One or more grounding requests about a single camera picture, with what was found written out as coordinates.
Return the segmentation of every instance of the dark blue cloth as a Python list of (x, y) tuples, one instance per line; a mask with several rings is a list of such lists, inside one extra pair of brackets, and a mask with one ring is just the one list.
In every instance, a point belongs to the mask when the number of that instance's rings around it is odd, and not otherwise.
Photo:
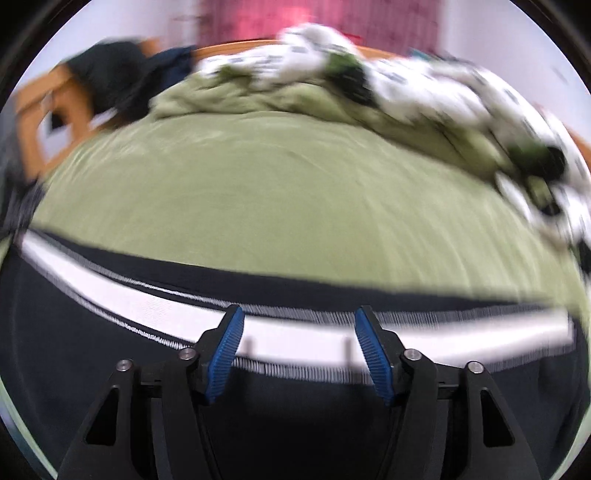
[(172, 85), (182, 82), (193, 71), (193, 50), (197, 47), (170, 48), (153, 55), (148, 59), (148, 69), (158, 72), (160, 93)]

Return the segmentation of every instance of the crumpled bedding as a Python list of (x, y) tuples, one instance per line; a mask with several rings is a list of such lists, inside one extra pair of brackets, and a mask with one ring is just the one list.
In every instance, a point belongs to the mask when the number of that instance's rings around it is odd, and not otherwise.
[[(197, 71), (208, 79), (247, 75), (255, 91), (323, 77), (347, 98), (376, 106), (400, 123), (431, 121), (443, 130), (486, 132), (521, 167), (515, 176), (518, 182), (527, 184), (524, 177), (534, 172), (543, 177), (561, 214), (545, 217), (519, 185), (499, 173), (501, 193), (558, 246), (577, 245), (580, 240), (591, 245), (591, 233), (586, 234), (591, 231), (591, 174), (581, 153), (557, 118), (538, 111), (494, 73), (461, 61), (367, 60), (339, 32), (312, 23), (286, 28), (277, 40), (277, 44), (203, 59)], [(335, 65), (339, 66), (336, 78)], [(525, 170), (517, 161), (523, 152), (527, 152)]]

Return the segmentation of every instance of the mattress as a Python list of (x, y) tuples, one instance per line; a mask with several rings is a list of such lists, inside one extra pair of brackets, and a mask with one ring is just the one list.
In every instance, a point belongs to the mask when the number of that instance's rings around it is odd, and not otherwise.
[(255, 93), (192, 76), (78, 148), (33, 227), (233, 273), (566, 307), (588, 336), (573, 257), (500, 197), (500, 168), (483, 135), (397, 124), (321, 82)]

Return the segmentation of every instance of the metal screw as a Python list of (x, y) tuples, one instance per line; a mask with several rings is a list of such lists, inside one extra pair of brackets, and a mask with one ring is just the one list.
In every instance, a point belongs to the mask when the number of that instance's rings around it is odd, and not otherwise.
[(404, 351), (404, 356), (409, 360), (416, 361), (423, 358), (423, 354), (414, 348), (409, 348)]
[(134, 363), (131, 360), (125, 359), (117, 362), (117, 370), (119, 372), (127, 372), (132, 366), (134, 366)]
[(178, 351), (178, 357), (181, 360), (193, 360), (195, 355), (197, 355), (197, 352), (193, 348), (183, 348)]
[(484, 366), (480, 362), (468, 362), (468, 370), (473, 374), (481, 374)]

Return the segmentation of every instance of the white wall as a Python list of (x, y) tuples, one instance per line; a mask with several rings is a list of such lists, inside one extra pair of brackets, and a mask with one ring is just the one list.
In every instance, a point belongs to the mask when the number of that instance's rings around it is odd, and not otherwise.
[(591, 96), (560, 49), (510, 0), (444, 0), (440, 49), (474, 61), (591, 142)]
[(185, 8), (185, 3), (186, 0), (91, 0), (43, 47), (17, 87), (105, 38), (160, 37), (163, 47), (168, 47), (169, 20)]

